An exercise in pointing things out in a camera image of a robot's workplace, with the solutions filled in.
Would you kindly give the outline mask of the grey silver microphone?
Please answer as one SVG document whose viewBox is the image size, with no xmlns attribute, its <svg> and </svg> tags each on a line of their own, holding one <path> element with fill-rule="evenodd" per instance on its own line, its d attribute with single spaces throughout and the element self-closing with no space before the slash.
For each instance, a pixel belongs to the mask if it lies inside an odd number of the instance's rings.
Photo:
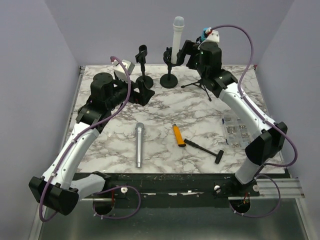
<svg viewBox="0 0 320 240">
<path fill-rule="evenodd" d="M 145 126 L 143 123 L 138 122 L 135 126 L 135 138 L 136 138 L 136 167 L 142 167 L 143 161 L 143 137 Z"/>
</svg>

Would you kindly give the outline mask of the white microphone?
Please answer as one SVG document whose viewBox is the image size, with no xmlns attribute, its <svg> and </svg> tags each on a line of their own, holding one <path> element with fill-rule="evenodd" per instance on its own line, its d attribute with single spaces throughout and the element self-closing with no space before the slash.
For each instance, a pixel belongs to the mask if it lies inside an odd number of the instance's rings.
<svg viewBox="0 0 320 240">
<path fill-rule="evenodd" d="M 185 20 L 182 16 L 176 16 L 173 21 L 173 40 L 171 49 L 171 63 L 175 65 L 178 61 L 177 54 L 180 49 L 182 32 L 185 26 Z"/>
</svg>

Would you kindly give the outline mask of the black clip microphone stand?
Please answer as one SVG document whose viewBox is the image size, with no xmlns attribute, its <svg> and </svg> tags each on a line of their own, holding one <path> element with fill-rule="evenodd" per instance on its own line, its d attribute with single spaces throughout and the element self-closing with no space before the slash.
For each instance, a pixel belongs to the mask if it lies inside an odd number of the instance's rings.
<svg viewBox="0 0 320 240">
<path fill-rule="evenodd" d="M 145 86 L 150 89 L 153 87 L 154 81 L 153 79 L 146 75 L 146 56 L 148 55 L 148 48 L 146 45 L 140 45 L 138 48 L 138 54 L 135 55 L 135 60 L 137 63 L 140 64 L 140 70 L 141 70 L 141 76 L 138 77 L 138 79 L 141 79 L 144 81 Z"/>
</svg>

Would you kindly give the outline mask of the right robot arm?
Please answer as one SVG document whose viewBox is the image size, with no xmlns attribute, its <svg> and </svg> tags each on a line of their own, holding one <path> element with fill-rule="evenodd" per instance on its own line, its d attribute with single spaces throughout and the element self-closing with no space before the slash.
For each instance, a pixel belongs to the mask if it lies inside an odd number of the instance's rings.
<svg viewBox="0 0 320 240">
<path fill-rule="evenodd" d="M 246 160 L 237 170 L 230 183 L 230 191 L 241 196 L 248 190 L 248 183 L 273 158 L 284 145 L 288 127 L 284 122 L 275 122 L 250 100 L 237 78 L 222 68 L 222 50 L 216 42 L 196 43 L 186 40 L 177 54 L 177 66 L 190 58 L 186 66 L 196 70 L 202 85 L 214 96 L 227 104 L 242 120 L 253 141 L 245 148 Z"/>
</svg>

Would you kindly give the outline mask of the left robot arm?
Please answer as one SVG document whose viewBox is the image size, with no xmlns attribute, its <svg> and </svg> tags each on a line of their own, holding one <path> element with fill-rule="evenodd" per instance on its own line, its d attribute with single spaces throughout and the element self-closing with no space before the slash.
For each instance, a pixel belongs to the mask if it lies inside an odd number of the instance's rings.
<svg viewBox="0 0 320 240">
<path fill-rule="evenodd" d="M 70 214 L 79 200 L 93 194 L 110 194 L 109 176 L 99 171 L 74 180 L 85 153 L 102 133 L 117 106 L 127 103 L 145 106 L 155 92 L 141 79 L 126 83 L 116 75 L 98 73 L 90 84 L 90 96 L 77 113 L 76 123 L 61 152 L 41 177 L 32 177 L 28 186 L 39 203 L 62 215 Z"/>
</svg>

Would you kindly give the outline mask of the black shock-mount round-base stand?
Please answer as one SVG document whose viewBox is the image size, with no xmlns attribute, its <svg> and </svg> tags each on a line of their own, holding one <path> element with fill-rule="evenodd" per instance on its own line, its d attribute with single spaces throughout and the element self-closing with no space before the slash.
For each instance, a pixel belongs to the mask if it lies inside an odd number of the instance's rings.
<svg viewBox="0 0 320 240">
<path fill-rule="evenodd" d="M 167 73 L 160 78 L 160 85 L 166 89 L 172 89 L 178 84 L 178 79 L 171 73 L 173 67 L 181 66 L 185 58 L 181 56 L 181 50 L 177 54 L 177 63 L 171 63 L 172 47 L 167 47 L 163 53 L 163 61 L 167 65 Z"/>
</svg>

